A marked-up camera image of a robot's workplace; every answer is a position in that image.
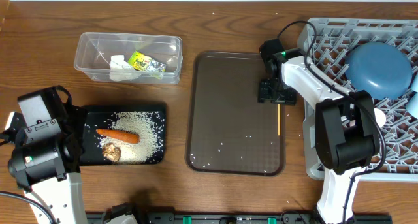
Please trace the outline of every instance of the clear plastic container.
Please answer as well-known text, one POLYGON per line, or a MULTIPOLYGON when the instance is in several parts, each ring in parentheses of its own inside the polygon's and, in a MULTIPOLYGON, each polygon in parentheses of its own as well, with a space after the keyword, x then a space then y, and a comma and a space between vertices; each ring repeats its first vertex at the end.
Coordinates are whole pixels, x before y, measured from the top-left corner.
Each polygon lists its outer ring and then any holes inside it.
POLYGON ((137 35, 121 33, 83 33, 78 42, 74 67, 94 81, 114 82, 113 74, 134 74, 138 78, 119 82, 136 84, 177 84, 182 69, 182 40, 180 37, 162 35, 137 35), (110 70, 110 57, 125 56, 127 61, 134 51, 166 64, 165 72, 110 70))

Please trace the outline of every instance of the white tissue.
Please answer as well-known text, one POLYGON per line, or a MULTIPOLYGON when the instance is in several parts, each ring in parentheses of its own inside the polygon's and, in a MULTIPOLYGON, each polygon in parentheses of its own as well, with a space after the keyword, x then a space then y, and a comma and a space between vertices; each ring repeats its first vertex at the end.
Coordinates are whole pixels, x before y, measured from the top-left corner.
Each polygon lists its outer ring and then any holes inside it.
POLYGON ((140 73, 131 73, 131 71, 136 70, 125 61, 124 55, 113 55, 110 57, 110 79, 116 82, 122 80, 133 80, 138 78, 141 74, 140 73))

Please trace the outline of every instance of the wooden table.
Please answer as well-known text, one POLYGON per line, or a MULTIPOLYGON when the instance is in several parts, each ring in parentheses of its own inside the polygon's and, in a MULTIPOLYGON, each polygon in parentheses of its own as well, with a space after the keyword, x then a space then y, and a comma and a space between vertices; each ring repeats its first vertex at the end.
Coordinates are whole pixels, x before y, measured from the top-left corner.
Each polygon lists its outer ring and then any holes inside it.
MULTIPOLYGON (((111 104, 138 100, 168 106, 167 150, 153 166, 82 167, 84 206, 104 211, 135 202, 191 212, 312 210, 322 181, 306 175, 302 141, 303 100, 286 106, 286 167, 268 178, 195 172, 185 163, 193 60, 207 50, 257 52, 264 40, 295 20, 311 17, 418 20, 412 3, 131 3, 12 2, 0 32, 0 122, 19 110, 24 93, 61 84, 73 103, 111 104), (183 39, 178 85, 94 82, 73 67, 79 36, 86 31, 176 35, 183 39)), ((282 41, 295 47, 302 25, 282 41)), ((0 188, 21 193, 7 170, 13 146, 0 148, 0 188)), ((418 219, 418 184, 361 182, 354 211, 391 214, 396 224, 418 219)), ((2 223, 35 223, 29 205, 0 198, 2 223)))

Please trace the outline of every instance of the orange carrot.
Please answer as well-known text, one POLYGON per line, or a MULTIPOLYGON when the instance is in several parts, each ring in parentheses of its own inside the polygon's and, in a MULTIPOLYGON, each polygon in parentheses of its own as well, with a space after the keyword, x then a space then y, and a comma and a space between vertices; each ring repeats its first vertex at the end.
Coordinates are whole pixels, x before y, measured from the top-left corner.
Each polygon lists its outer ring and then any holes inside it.
POLYGON ((139 142, 139 136, 132 133, 110 129, 96 129, 96 132, 102 136, 108 136, 131 144, 136 144, 139 142))

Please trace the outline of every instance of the rice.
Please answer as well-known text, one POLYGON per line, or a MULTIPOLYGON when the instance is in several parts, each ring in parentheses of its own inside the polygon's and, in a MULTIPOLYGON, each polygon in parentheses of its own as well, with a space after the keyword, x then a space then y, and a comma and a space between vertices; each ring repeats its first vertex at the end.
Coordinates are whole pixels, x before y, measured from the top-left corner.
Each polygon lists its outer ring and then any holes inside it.
POLYGON ((110 129, 137 134, 140 142, 130 144, 118 139, 101 136, 100 146, 113 143, 121 150, 118 163, 142 163, 149 159, 162 147, 159 145, 158 131, 154 128, 155 122, 151 119, 151 112, 119 112, 115 113, 117 120, 112 122, 110 129))

